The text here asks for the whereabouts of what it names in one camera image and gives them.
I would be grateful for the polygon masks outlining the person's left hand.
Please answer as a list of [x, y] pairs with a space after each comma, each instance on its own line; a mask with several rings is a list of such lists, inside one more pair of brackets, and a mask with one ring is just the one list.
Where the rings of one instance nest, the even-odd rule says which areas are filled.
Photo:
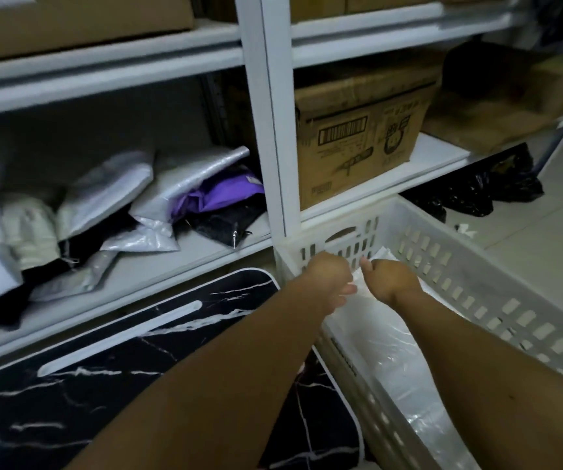
[[327, 292], [335, 286], [354, 284], [348, 262], [330, 252], [319, 252], [299, 278], [302, 301], [316, 316], [327, 316]]

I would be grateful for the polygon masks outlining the clear plastic bag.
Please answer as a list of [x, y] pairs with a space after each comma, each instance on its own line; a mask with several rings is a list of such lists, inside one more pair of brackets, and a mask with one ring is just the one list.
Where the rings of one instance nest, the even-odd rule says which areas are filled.
[[357, 293], [324, 322], [318, 351], [348, 398], [383, 470], [480, 470], [455, 429], [403, 319], [369, 291], [352, 261]]

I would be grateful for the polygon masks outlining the black plastic bag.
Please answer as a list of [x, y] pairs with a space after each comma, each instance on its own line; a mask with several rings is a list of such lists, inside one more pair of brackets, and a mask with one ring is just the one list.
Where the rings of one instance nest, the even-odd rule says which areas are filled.
[[482, 189], [492, 201], [531, 203], [544, 196], [528, 143], [519, 143], [485, 158], [478, 166]]
[[489, 184], [487, 172], [458, 170], [404, 190], [399, 195], [434, 219], [446, 223], [448, 209], [474, 217], [491, 214], [494, 206]]

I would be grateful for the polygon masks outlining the flat grey plastic packet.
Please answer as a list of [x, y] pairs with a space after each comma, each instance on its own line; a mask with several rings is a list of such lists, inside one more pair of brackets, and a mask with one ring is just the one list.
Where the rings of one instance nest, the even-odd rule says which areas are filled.
[[44, 303], [94, 291], [118, 254], [117, 251], [96, 252], [82, 267], [67, 271], [35, 287], [28, 301]]

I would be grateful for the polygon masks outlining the person's left forearm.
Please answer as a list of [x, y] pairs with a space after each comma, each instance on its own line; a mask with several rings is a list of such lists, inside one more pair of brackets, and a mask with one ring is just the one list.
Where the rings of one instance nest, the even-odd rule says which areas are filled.
[[256, 470], [332, 297], [292, 281], [145, 389], [65, 470]]

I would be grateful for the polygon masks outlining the purple plastic packet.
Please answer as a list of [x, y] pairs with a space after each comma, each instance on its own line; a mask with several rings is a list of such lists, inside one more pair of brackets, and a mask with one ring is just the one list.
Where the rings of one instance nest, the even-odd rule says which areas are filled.
[[220, 210], [264, 193], [262, 182], [249, 169], [223, 170], [177, 197], [171, 209], [171, 219], [178, 221], [191, 213]]

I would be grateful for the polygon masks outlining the grey poly mailer packet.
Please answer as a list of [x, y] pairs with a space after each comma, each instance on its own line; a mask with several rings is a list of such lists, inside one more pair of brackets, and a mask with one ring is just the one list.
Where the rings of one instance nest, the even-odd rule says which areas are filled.
[[129, 149], [77, 179], [57, 210], [58, 241], [96, 226], [130, 204], [153, 181], [153, 149]]

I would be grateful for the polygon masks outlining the printed cardboard box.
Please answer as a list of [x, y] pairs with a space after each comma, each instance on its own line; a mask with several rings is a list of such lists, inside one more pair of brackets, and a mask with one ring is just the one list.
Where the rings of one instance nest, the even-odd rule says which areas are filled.
[[296, 89], [300, 209], [408, 162], [439, 79], [371, 74]]

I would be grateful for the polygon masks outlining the white plastic slotted basket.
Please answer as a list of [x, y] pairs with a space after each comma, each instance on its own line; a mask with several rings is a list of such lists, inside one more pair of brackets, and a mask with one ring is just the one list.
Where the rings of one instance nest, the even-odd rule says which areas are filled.
[[453, 312], [563, 375], [563, 308], [400, 197], [283, 238], [274, 250], [283, 281], [321, 251], [343, 257], [351, 268], [362, 256], [400, 260]]

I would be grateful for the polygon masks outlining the flattened brown cardboard box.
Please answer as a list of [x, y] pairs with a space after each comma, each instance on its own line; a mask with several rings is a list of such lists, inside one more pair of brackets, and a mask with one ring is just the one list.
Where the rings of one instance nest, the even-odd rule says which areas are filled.
[[446, 56], [422, 132], [476, 155], [498, 153], [563, 116], [563, 54], [492, 43]]

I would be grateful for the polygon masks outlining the black mesh packet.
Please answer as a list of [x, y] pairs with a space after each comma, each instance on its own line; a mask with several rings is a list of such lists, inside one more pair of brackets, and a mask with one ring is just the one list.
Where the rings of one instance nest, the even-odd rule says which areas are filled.
[[252, 197], [218, 210], [191, 213], [184, 221], [199, 235], [237, 249], [252, 235], [253, 223], [266, 211], [265, 201]]

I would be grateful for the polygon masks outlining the black marble pattern board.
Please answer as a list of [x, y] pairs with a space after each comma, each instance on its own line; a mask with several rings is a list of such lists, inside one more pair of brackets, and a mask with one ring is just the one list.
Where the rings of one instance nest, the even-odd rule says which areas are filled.
[[[0, 367], [0, 470], [61, 470], [176, 363], [270, 298], [270, 273], [246, 268]], [[312, 348], [258, 468], [352, 470], [358, 420]]]

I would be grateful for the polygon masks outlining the white metal shelving unit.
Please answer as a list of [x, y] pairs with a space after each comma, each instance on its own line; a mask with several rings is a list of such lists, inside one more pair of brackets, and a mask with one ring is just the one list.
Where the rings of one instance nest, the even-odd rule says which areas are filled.
[[290, 117], [294, 69], [511, 29], [515, 41], [532, 47], [538, 34], [529, 0], [454, 8], [433, 2], [295, 25], [289, 0], [236, 1], [243, 17], [239, 23], [202, 20], [190, 33], [0, 62], [0, 115], [110, 92], [120, 98], [138, 86], [167, 89], [174, 79], [246, 68], [253, 115], [262, 115], [255, 130], [268, 201], [268, 213], [254, 223], [254, 236], [236, 251], [189, 232], [178, 252], [116, 259], [96, 291], [31, 306], [18, 329], [0, 330], [0, 360], [10, 361], [35, 343], [267, 249], [317, 219], [464, 165], [464, 150], [422, 134], [412, 162], [401, 172], [385, 173], [300, 212], [296, 148], [286, 138], [295, 134]]

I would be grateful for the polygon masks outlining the cream padded packet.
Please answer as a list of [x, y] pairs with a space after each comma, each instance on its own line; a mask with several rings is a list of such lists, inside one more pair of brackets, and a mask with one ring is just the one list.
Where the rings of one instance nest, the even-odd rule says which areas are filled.
[[55, 215], [43, 200], [16, 192], [0, 196], [6, 243], [19, 269], [38, 268], [60, 258]]

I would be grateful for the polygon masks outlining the large plain cardboard box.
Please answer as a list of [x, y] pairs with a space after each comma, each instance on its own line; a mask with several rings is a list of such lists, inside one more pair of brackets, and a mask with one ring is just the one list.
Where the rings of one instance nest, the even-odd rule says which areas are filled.
[[191, 0], [0, 0], [0, 61], [193, 28]]

